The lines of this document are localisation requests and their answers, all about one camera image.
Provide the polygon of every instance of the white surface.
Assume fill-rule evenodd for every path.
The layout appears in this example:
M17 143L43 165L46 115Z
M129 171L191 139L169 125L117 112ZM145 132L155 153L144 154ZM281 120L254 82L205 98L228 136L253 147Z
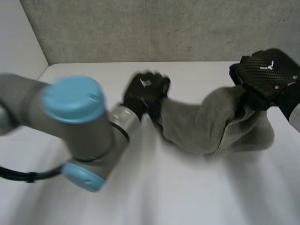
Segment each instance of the white surface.
M41 80L52 83L69 75L90 76L102 84L111 108L119 102L134 71L158 70L171 78L170 97L200 103L213 89L232 86L228 76L231 64L58 64L49 67ZM270 109L268 117L276 135L270 149L209 163L165 143L144 118L141 130L98 193L81 190L63 177L34 185L20 184L17 189L11 188L11 182L0 180L2 193L7 193L5 198L14 198L9 210L1 204L1 211L15 214L0 220L0 224L298 225L300 134L277 108ZM6 141L1 139L0 144L10 149L1 151L0 161L10 168L47 169L68 158L58 139L30 129Z
M0 72L38 79L47 67L19 0L0 0Z

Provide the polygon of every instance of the carbon fiber glove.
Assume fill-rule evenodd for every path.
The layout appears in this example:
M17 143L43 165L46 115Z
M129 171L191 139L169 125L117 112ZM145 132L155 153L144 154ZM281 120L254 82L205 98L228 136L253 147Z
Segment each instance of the carbon fiber glove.
M300 67L279 49L268 49L243 56L230 66L233 82L248 90L247 103L253 110L277 106L283 90L298 81Z

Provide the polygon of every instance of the black cable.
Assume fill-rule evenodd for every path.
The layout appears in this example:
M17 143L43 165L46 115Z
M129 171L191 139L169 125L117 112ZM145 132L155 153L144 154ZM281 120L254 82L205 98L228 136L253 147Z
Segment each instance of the black cable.
M37 173L18 172L0 166L0 177L5 178L7 180L25 181L27 183L33 183L36 180L44 180L59 175L61 167L62 165L46 172Z

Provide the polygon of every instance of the hand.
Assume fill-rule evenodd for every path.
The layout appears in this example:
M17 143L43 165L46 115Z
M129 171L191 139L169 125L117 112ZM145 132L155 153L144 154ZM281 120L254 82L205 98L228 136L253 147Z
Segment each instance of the hand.
M142 106L143 113L148 113L154 105L157 105L162 98L167 96L169 87L170 79L163 77L160 73L138 73L124 94L123 105L127 107L127 105L133 105L134 102L137 102Z
M279 49L255 52L230 66L230 77L247 90L247 103L253 110L277 106L278 96L297 81L298 74L300 67Z

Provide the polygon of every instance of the gray wall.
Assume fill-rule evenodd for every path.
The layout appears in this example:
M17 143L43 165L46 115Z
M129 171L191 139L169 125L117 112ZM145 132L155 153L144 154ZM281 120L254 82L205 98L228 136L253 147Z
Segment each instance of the gray wall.
M300 0L21 0L49 64L232 61L278 47L300 62Z

